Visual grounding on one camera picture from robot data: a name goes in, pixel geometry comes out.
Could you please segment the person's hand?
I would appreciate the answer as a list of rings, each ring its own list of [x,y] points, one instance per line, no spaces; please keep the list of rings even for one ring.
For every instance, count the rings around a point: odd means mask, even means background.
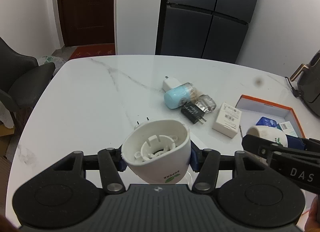
[[[316,196],[312,201],[312,205],[309,210],[308,222],[310,224],[319,226],[319,199],[318,199],[318,196]]]

